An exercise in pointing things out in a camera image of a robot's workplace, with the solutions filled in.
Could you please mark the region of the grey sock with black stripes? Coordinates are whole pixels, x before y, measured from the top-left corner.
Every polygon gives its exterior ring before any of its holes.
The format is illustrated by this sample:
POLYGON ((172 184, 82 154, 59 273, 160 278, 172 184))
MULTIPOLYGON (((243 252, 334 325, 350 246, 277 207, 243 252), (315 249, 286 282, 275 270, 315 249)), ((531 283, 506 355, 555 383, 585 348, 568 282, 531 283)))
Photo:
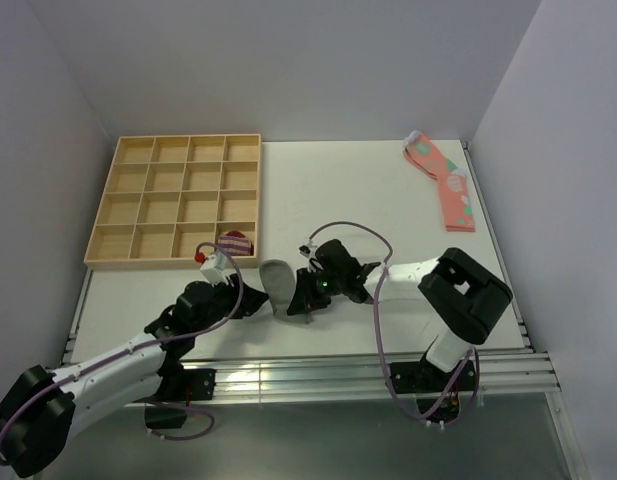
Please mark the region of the grey sock with black stripes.
POLYGON ((283 323, 306 325, 312 319, 307 314, 290 316, 288 308, 293 298, 296 279, 291 266, 278 259, 266 260, 259 265, 259 275, 265 293, 269 297, 273 317, 283 323))

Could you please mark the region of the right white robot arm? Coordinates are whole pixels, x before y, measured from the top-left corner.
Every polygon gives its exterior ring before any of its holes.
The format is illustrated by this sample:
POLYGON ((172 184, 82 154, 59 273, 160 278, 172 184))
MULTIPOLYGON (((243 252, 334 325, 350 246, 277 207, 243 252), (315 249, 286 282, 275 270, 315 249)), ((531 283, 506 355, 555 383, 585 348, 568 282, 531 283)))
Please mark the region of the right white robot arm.
POLYGON ((362 264, 337 239, 302 246, 308 266, 297 271, 289 316, 327 308, 335 296, 377 308, 387 301, 426 301, 443 327, 421 365, 423 383, 440 390, 456 374, 468 350, 482 345, 513 300, 512 290, 463 250, 452 247, 437 258, 387 266, 362 264))

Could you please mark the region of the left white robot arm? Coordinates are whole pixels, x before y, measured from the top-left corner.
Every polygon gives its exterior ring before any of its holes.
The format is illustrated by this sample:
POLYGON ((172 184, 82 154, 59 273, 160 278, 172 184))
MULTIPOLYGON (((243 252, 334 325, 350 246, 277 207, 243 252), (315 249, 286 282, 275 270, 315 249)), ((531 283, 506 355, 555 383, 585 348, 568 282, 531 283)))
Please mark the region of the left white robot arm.
POLYGON ((91 360, 22 372, 0 402, 0 466, 30 477, 67 441, 136 400, 166 401, 183 386, 180 360, 198 336, 256 313, 266 293, 241 284, 189 283, 174 304, 123 345, 91 360))

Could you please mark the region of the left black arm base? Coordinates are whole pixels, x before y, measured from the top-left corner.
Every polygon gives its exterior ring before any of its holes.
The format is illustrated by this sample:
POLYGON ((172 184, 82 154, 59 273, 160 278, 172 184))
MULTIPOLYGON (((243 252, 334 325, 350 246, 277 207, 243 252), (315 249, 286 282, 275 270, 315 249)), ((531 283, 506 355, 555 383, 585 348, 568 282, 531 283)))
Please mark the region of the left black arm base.
POLYGON ((150 435, 170 441, 184 441, 207 435, 215 425, 214 416, 195 406, 213 399, 217 371, 212 368, 181 369, 164 379, 158 393, 144 403, 143 420, 150 435), (196 434, 175 435, 188 420, 203 418, 205 428, 196 434))

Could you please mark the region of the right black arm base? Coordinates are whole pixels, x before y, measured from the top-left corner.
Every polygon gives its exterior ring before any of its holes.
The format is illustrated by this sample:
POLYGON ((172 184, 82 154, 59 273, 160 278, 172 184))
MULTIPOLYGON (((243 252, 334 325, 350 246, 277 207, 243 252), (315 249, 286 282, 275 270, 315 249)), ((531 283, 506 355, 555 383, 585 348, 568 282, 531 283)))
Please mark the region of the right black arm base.
POLYGON ((389 364, 390 386, 397 396, 415 394, 418 420, 439 429, 456 424, 477 399, 481 380, 480 361, 468 360, 444 373, 425 358, 389 364))

